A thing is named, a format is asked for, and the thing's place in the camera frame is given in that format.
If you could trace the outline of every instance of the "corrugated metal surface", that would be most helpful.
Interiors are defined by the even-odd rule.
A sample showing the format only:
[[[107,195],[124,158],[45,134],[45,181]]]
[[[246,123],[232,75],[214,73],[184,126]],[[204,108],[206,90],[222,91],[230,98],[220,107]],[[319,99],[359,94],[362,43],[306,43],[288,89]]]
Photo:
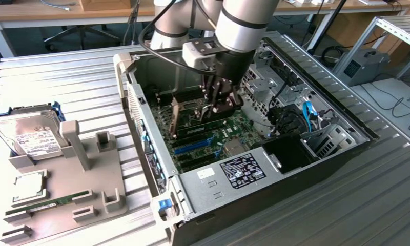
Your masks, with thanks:
[[[79,121],[80,138],[92,136],[99,130],[108,130],[115,135],[130,210],[119,218],[54,235],[31,245],[43,242],[47,245],[168,244],[163,230],[155,228],[148,209],[150,192],[124,123],[111,63],[114,54],[136,49],[116,47],[1,60],[0,106],[55,100],[61,103],[65,118]],[[1,150],[0,179],[5,179],[14,175],[14,170],[5,160],[9,151],[0,140]],[[3,226],[0,215],[0,232]]]
[[[380,139],[326,181],[196,245],[410,245],[410,141],[284,38],[272,40]]]

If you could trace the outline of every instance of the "chair wheel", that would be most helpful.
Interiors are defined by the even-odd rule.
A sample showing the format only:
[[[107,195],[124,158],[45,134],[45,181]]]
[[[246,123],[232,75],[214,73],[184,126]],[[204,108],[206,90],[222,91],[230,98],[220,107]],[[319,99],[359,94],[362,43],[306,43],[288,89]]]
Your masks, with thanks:
[[[54,51],[54,45],[45,45],[45,49],[47,50],[47,51]]]

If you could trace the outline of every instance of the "blue pcie slot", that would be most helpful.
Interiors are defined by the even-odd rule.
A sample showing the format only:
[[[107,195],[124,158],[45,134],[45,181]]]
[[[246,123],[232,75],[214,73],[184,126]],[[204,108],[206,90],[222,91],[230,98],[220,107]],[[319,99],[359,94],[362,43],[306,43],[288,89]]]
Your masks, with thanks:
[[[214,137],[210,137],[208,139],[206,139],[200,142],[196,142],[196,143],[192,143],[190,145],[186,145],[183,147],[176,148],[175,150],[172,150],[174,154],[178,155],[178,154],[182,154],[182,153],[188,152],[191,150],[195,150],[198,148],[208,146],[211,144],[212,138]]]

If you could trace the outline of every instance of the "warning label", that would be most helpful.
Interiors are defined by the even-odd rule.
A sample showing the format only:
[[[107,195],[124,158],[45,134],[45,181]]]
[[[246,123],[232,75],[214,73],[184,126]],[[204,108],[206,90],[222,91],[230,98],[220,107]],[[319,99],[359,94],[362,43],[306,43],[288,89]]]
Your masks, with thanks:
[[[27,156],[43,155],[61,150],[53,132],[41,131],[14,136]]]
[[[266,177],[251,154],[219,164],[232,188],[238,189]]]

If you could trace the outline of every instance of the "gray device box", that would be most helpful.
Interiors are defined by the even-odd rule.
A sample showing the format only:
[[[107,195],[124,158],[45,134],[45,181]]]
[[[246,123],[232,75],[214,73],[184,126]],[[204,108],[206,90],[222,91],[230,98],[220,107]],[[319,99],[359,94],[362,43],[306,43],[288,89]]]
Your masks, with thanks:
[[[171,50],[164,55],[175,57],[178,51]],[[162,87],[160,91],[166,89],[164,93],[170,93],[182,88],[198,86],[199,76],[160,63],[155,57],[147,54],[139,53],[138,56],[139,58],[135,59],[136,71],[128,73],[128,110],[136,125],[138,135],[143,137],[146,134],[148,137],[154,147],[154,155],[162,167],[162,174],[167,177],[167,180],[160,183],[159,174],[151,172],[148,179],[152,180],[152,183],[148,185],[159,188],[160,193],[151,199],[152,205],[162,197],[174,201],[174,206],[166,210],[166,224],[170,225],[168,233],[172,245],[190,245],[198,239],[211,235],[310,187],[328,177],[370,143],[368,134],[355,127],[354,123],[346,122],[362,134],[359,143],[348,147],[346,151],[340,151],[284,174],[279,172],[276,163],[262,147],[179,174],[164,147],[142,88],[158,83]],[[158,66],[158,73],[148,73],[152,71],[148,66]],[[254,182],[240,186],[236,180],[235,182],[230,181],[226,167],[230,168],[231,162],[246,164],[246,166],[251,165],[255,170],[259,169]],[[154,162],[142,163],[142,165],[148,165],[150,170],[156,168]],[[159,215],[155,212],[155,207],[151,207],[158,220]]]
[[[343,53],[334,67],[340,65],[343,57],[348,52]],[[378,52],[375,49],[360,49],[356,51],[352,60],[346,69],[336,78],[347,85],[356,86],[372,80],[379,74],[382,68],[388,64],[390,57],[386,53]]]

